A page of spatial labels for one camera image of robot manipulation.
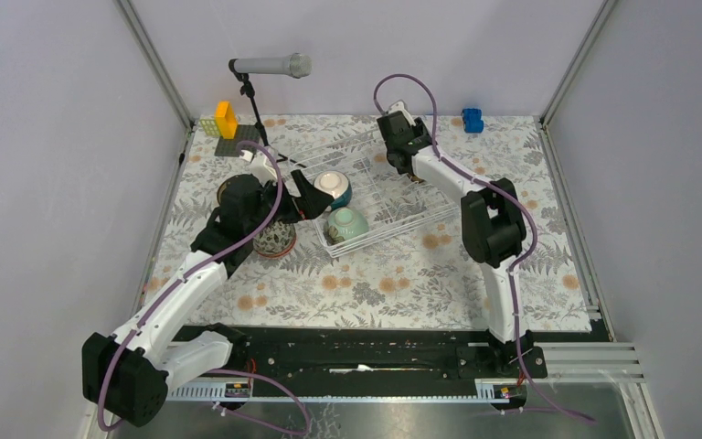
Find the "mint green bowl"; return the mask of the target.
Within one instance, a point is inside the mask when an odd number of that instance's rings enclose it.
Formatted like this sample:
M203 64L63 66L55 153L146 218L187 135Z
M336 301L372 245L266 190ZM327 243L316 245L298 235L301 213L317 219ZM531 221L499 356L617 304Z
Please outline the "mint green bowl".
M358 238L369 230L368 221L359 210L342 207L330 213L324 235L330 244L335 245Z

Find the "black gold-rimmed bowl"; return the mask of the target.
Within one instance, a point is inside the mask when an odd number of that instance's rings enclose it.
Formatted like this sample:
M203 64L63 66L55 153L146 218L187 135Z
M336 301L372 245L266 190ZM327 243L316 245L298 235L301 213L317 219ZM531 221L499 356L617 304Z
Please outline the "black gold-rimmed bowl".
M409 179L411 182L414 182L414 183L420 184L420 183L424 183L424 182L425 182L424 179L422 179L422 178L420 178L420 177L417 177L417 176L415 176L415 175L413 175L413 174L411 174L411 173L407 173L407 177L408 177L408 179Z

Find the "dark teal floral bowl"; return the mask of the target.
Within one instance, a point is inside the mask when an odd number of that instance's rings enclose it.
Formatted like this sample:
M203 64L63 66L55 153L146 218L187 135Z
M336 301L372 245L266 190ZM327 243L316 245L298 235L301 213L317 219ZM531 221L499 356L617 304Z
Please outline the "dark teal floral bowl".
M222 204L223 194L227 190L231 180L232 180L232 177L225 179L217 189L216 201L219 205Z

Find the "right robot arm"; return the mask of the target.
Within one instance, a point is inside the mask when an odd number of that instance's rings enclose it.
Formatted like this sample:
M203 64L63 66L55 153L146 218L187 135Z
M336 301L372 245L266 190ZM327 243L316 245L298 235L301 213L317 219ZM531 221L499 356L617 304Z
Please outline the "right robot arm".
M506 178L475 176L433 143L425 123L404 110L377 118L387 160L399 174L423 180L456 202L461 215L463 247L483 272L491 305L488 332L494 338L487 353L489 368L509 377L524 364L520 294L514 265L523 252L527 228L515 186Z

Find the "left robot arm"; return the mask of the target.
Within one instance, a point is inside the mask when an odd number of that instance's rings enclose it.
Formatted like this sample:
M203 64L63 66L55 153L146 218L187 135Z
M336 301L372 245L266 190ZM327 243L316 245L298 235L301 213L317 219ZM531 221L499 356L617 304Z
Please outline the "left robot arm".
M292 172L299 190L281 179L262 184L253 175L227 179L218 204L190 252L161 290L110 335L91 334L81 348L82 395L133 426L149 423L168 394L213 369L227 376L244 370L246 337L221 324L177 347L170 344L189 315L229 280L253 251L253 239L273 222L314 220L333 197Z

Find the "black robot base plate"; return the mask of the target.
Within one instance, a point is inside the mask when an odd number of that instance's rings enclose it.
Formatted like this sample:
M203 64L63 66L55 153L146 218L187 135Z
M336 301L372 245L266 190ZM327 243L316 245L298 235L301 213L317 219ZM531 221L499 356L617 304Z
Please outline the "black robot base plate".
M477 380L544 379L548 369L531 333L514 343L487 331L315 329L208 326L228 337L228 368L267 377L253 380L256 397L278 397L284 386L310 397L474 396Z

